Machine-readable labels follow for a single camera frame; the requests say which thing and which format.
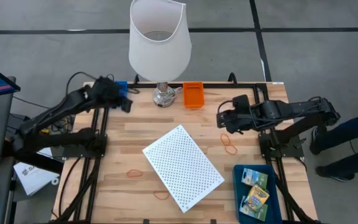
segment perforated board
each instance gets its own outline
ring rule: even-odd
[[[143,149],[183,213],[224,182],[182,125]]]

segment lamp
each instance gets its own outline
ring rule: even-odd
[[[157,82],[154,102],[170,106],[175,91],[168,81],[178,78],[190,61],[191,41],[186,4],[171,0],[133,0],[129,62],[142,77]]]

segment gray floor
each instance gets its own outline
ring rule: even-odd
[[[244,0],[193,0],[190,27],[253,27]],[[127,29],[129,0],[0,0],[0,30]],[[358,27],[358,1],[256,0],[259,19],[267,27]],[[45,106],[57,104],[68,77],[85,71],[113,73],[133,80],[127,59],[127,34],[0,35],[0,72],[17,77],[18,97]],[[290,101],[328,98],[344,122],[358,116],[358,32],[264,33],[268,64],[275,82],[285,82]],[[254,33],[191,34],[191,62],[178,80],[225,80],[234,72],[240,81],[263,81]],[[76,77],[71,89],[87,81]],[[42,110],[14,101],[13,113],[33,116]],[[345,184],[315,175],[313,167],[352,154],[348,143],[312,156],[304,144],[308,177],[319,219],[358,223],[358,174]],[[358,139],[353,141],[358,151]],[[56,188],[18,204],[15,223],[46,222]]]

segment orange bin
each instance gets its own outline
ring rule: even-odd
[[[185,82],[183,83],[183,99],[185,108],[199,109],[205,104],[204,86],[202,82]]]

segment wooden tabletop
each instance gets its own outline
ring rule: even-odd
[[[267,83],[267,87],[271,100],[288,102],[284,85]],[[265,159],[260,155],[258,132],[246,131],[241,135],[229,134],[225,129],[218,129],[216,111],[223,101],[243,94],[248,95],[250,104],[254,104],[252,90],[205,88],[205,105],[200,110],[185,109],[182,95],[179,95],[170,107],[159,108],[153,103],[152,92],[153,89],[145,88],[140,89],[138,95],[129,94],[128,97],[134,103],[128,114],[121,110],[109,112],[106,129],[109,140],[106,155],[101,160],[92,223],[142,223],[143,219],[149,219],[151,223],[209,223],[211,219],[217,220],[218,223],[237,223],[232,168],[236,164],[265,164]],[[74,131],[90,127],[92,117],[93,111],[78,114]],[[285,128],[291,123],[292,121],[286,121],[277,129]],[[180,210],[172,197],[159,200],[154,196],[155,191],[166,188],[142,153],[145,147],[180,124],[225,180],[186,213]],[[236,155],[225,152],[220,140],[221,133],[229,135],[233,145],[238,149]],[[65,162],[53,208],[55,213],[58,211],[62,183],[74,161],[75,159],[69,159]],[[83,161],[84,159],[77,163],[68,180],[63,194],[63,210],[78,192]],[[305,168],[291,158],[283,158],[283,164],[290,193],[306,214],[317,219]],[[129,178],[127,172],[131,169],[140,170],[143,175]],[[282,217],[285,220],[287,215],[284,202],[278,189],[277,192]],[[88,194],[85,195],[81,208],[81,218],[85,217],[87,201]]]

